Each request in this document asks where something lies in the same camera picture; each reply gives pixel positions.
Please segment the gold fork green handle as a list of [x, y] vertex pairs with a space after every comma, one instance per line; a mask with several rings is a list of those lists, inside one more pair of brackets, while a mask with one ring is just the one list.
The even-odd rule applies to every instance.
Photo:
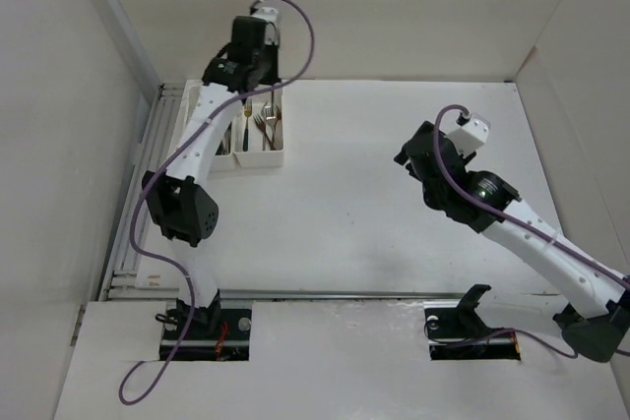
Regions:
[[243, 117], [244, 117], [244, 128], [243, 128], [243, 133], [242, 133], [242, 151], [243, 152], [248, 152], [249, 151], [249, 120], [250, 117], [252, 116], [252, 101], [250, 98], [247, 98], [244, 102], [243, 105]]

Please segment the silver fork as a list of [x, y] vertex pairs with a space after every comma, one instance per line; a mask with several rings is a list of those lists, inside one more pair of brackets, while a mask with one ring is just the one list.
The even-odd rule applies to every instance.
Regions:
[[267, 143], [269, 150], [274, 150], [274, 142], [272, 139], [272, 131], [270, 129], [271, 119], [274, 117], [273, 115], [273, 107], [272, 104], [267, 101], [261, 108], [261, 118], [264, 122], [264, 131], [265, 136], [267, 137]]
[[264, 106], [264, 116], [267, 122], [274, 122], [276, 120], [277, 112], [275, 105], [275, 91], [271, 90], [269, 93], [269, 100]]

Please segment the rose gold fork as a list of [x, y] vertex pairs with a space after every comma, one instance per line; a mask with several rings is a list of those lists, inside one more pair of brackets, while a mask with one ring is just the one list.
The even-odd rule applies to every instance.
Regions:
[[271, 122], [270, 124], [270, 129], [272, 131], [272, 139], [273, 139], [275, 148], [277, 144], [277, 129], [278, 129], [279, 123], [282, 120], [282, 110], [279, 107], [276, 107], [276, 112], [277, 112], [276, 120], [274, 122]]

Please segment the silver spoon long handle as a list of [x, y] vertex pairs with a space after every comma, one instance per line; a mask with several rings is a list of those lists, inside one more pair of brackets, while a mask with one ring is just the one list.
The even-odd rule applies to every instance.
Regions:
[[229, 124], [221, 137], [216, 155], [228, 155], [231, 153], [231, 132], [232, 125]]

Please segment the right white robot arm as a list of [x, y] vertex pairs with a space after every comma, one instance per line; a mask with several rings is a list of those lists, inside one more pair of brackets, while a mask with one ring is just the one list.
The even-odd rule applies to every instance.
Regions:
[[467, 168], [489, 126], [463, 121], [445, 134], [425, 121], [395, 156], [420, 182], [424, 203], [498, 244], [549, 282], [554, 295], [503, 295], [473, 285], [455, 307], [426, 310], [440, 339], [459, 350], [509, 331], [562, 339], [570, 356], [606, 363], [629, 331], [629, 278], [596, 261], [547, 224], [503, 178]]

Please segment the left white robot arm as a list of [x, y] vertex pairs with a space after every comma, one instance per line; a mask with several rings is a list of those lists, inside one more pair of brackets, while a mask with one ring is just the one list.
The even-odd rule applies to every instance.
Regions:
[[214, 57], [189, 101], [189, 118], [162, 173], [147, 172], [143, 188], [153, 223], [169, 242], [169, 252], [155, 259], [183, 275], [175, 309], [178, 328], [214, 335], [221, 323], [221, 299], [201, 249], [215, 230], [219, 206], [208, 191], [208, 178], [223, 135], [240, 114], [247, 93], [279, 82], [280, 13], [259, 7], [232, 22], [229, 43]]

